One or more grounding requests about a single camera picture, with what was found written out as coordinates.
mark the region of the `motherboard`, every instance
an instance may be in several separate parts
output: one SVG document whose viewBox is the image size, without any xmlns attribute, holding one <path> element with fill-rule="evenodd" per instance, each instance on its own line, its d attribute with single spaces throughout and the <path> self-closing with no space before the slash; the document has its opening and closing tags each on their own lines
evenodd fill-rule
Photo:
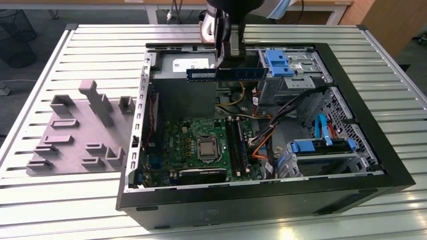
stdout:
<svg viewBox="0 0 427 240">
<path fill-rule="evenodd" d="M 248 118 L 167 121 L 162 157 L 148 156 L 148 185 L 166 187 L 262 179 L 251 157 Z"/>
</svg>

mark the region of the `gray 3d-printed holder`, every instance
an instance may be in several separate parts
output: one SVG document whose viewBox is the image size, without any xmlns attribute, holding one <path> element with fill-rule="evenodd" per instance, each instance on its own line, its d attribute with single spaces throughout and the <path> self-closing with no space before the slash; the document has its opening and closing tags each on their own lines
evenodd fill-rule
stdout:
<svg viewBox="0 0 427 240">
<path fill-rule="evenodd" d="M 120 171 L 130 149 L 135 103 L 130 96 L 110 101 L 83 80 L 87 100 L 56 95 L 54 114 L 27 165 L 28 175 L 107 173 Z"/>
</svg>

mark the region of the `blue cable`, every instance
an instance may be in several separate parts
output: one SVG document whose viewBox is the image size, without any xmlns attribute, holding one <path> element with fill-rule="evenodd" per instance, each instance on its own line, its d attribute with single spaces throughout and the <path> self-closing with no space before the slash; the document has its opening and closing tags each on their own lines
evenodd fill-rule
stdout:
<svg viewBox="0 0 427 240">
<path fill-rule="evenodd" d="M 320 136 L 319 122 L 322 124 L 322 135 L 323 136 Z M 315 136 L 316 139 L 324 138 L 327 146 L 332 145 L 332 140 L 331 140 L 330 131 L 328 131 L 327 116 L 324 114 L 322 114 L 322 113 L 319 113 L 318 116 L 315 117 L 315 121 L 314 121 L 314 136 Z"/>
</svg>

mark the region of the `cpu socket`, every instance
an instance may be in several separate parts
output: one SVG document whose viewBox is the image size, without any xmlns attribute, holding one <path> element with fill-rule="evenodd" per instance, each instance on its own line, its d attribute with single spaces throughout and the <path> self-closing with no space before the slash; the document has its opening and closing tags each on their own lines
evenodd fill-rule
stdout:
<svg viewBox="0 0 427 240">
<path fill-rule="evenodd" d="M 218 138 L 215 136 L 198 137 L 198 159 L 206 163 L 212 163 L 219 158 Z"/>
</svg>

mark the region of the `green circuit board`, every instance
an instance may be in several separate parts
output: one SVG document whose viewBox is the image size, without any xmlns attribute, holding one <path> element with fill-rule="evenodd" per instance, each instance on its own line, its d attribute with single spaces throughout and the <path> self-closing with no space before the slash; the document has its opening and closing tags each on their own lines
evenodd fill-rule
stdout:
<svg viewBox="0 0 427 240">
<path fill-rule="evenodd" d="M 246 118 L 240 123 L 244 138 L 248 139 L 254 135 L 251 121 Z M 218 146 L 218 158 L 210 163 L 203 162 L 198 157 L 198 139 L 207 136 L 216 139 Z M 232 172 L 224 119 L 167 121 L 163 146 L 162 169 L 151 174 L 156 187 L 172 185 L 170 183 L 171 171 L 191 168 L 227 169 L 227 182 L 262 179 L 260 163 L 258 159 L 251 158 L 251 152 L 247 153 L 251 163 L 250 172 L 244 172 L 240 176 Z"/>
</svg>

